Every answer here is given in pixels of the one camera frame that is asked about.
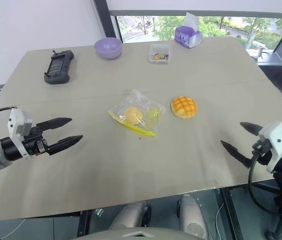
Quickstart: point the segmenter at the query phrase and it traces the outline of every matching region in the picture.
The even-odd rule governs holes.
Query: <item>table leg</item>
[[[229,222],[232,239],[243,240],[239,220],[236,214],[235,206],[232,201],[230,190],[227,187],[225,187],[225,188],[221,188],[220,191],[223,198],[227,219]]]
[[[89,234],[91,216],[92,216],[92,210],[85,210],[80,212],[77,237],[82,237]]]

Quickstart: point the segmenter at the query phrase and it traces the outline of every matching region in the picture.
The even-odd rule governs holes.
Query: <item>white tissue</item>
[[[191,13],[186,13],[183,26],[193,28],[194,31],[199,30],[199,18]]]

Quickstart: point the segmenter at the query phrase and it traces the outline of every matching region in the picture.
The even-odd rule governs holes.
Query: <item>white wall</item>
[[[26,51],[93,45],[102,31],[90,0],[0,0],[0,85]]]
[[[208,10],[282,13],[282,0],[107,0],[110,10]]]

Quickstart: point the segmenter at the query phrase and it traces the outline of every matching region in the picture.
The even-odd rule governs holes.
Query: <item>white table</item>
[[[0,220],[76,212],[244,184],[248,170],[220,140],[251,157],[258,138],[239,122],[282,120],[282,94],[232,37],[204,38],[187,49],[174,41],[170,63],[147,62],[150,42],[123,45],[116,60],[96,56],[93,46],[74,53],[70,82],[49,85],[43,72],[51,50],[28,52],[0,92],[0,107],[17,105],[39,123],[73,118],[44,133],[49,144],[83,134],[53,156],[19,159],[0,171]],[[131,89],[167,107],[157,137],[140,136],[106,111]],[[181,120],[170,111],[177,96],[191,96],[197,115]],[[0,112],[0,139],[8,136],[8,112]],[[272,178],[264,166],[254,181]]]

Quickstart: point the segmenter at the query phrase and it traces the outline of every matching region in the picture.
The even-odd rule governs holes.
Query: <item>window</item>
[[[174,38],[185,16],[118,16],[124,43],[164,41]],[[263,46],[272,52],[282,38],[282,18],[199,16],[203,37],[232,36],[250,53]]]

